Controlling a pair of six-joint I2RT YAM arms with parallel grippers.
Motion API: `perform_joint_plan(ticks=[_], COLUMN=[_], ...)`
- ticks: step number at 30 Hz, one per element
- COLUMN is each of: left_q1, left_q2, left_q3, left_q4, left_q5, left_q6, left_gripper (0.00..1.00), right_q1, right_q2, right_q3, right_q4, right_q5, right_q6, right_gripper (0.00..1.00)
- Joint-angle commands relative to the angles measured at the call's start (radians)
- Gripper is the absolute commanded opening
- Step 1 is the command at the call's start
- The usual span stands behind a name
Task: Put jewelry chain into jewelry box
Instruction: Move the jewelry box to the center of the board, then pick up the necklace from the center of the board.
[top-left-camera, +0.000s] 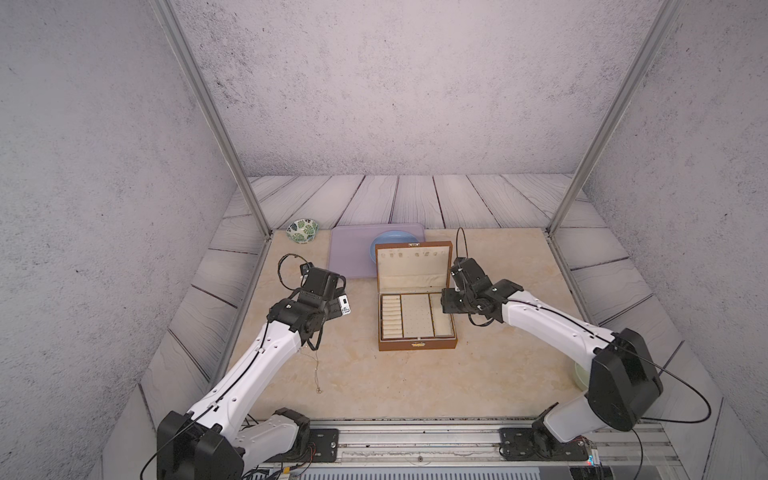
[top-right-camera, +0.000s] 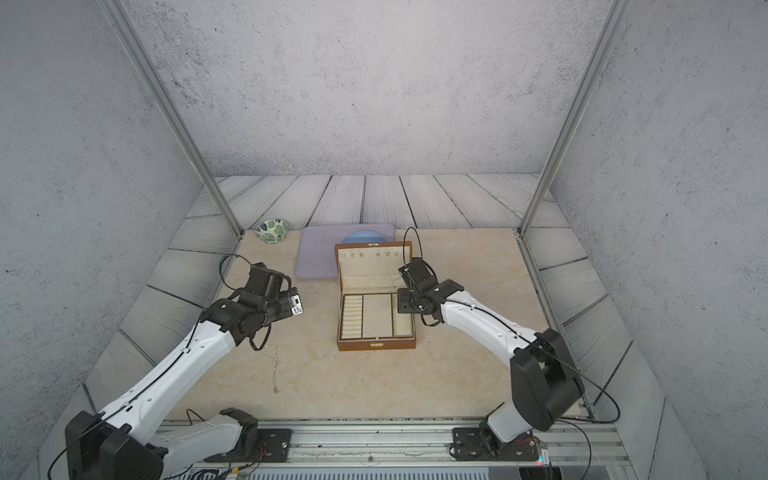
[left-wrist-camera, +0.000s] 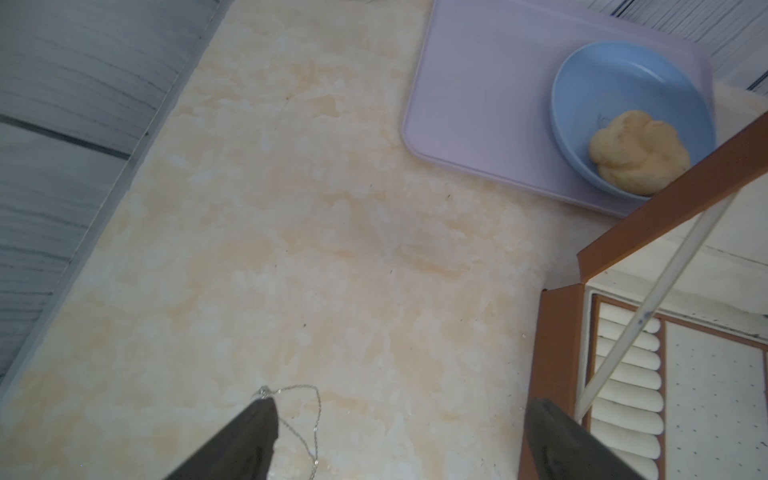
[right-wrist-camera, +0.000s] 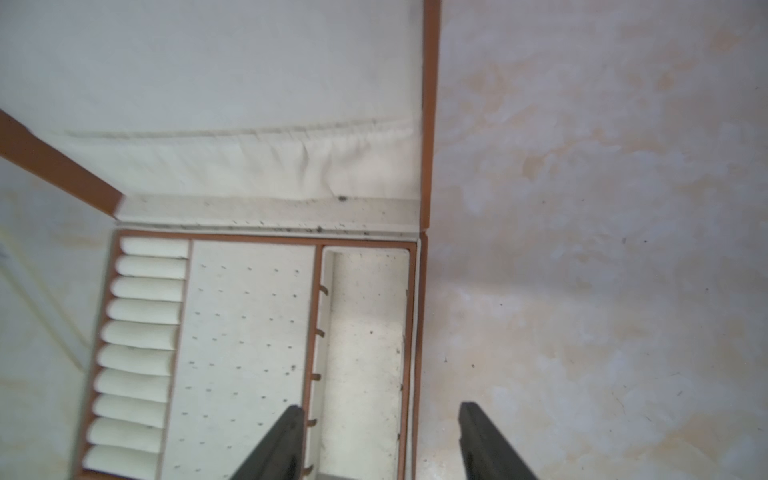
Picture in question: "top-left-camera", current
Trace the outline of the brown wooden jewelry box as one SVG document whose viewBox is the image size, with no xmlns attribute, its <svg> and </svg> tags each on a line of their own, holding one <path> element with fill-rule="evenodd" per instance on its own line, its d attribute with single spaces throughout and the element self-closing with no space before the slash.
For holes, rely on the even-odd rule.
<svg viewBox="0 0 768 480">
<path fill-rule="evenodd" d="M 374 260 L 381 351 L 450 350 L 458 344 L 453 315 L 441 304 L 450 286 L 449 241 L 380 244 Z"/>
</svg>

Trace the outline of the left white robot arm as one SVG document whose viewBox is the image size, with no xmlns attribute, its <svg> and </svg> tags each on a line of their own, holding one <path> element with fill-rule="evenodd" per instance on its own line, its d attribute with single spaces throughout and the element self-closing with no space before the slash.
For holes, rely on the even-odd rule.
<svg viewBox="0 0 768 480">
<path fill-rule="evenodd" d="M 169 412 L 148 460 L 159 479 L 240 479 L 269 461 L 312 455 L 308 417 L 288 408 L 247 428 L 246 417 L 282 366 L 302 347 L 318 349 L 327 321 L 350 312 L 344 276 L 311 263 L 302 283 L 268 311 L 257 338 L 231 370 L 185 413 Z"/>
</svg>

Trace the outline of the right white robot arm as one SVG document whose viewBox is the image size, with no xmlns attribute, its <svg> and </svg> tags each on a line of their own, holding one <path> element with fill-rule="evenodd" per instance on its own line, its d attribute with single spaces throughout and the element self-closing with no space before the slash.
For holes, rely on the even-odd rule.
<svg viewBox="0 0 768 480">
<path fill-rule="evenodd" d="M 648 410 L 663 393 L 660 376 L 666 370 L 652 360 L 639 333 L 591 325 L 510 280 L 492 282 L 470 257 L 457 258 L 450 273 L 455 285 L 442 292 L 444 312 L 483 316 L 487 325 L 499 322 L 519 328 L 565 354 L 588 374 L 584 394 L 550 407 L 534 421 L 532 439 L 538 449 L 553 450 L 603 427 L 627 432 L 647 419 Z"/>
</svg>

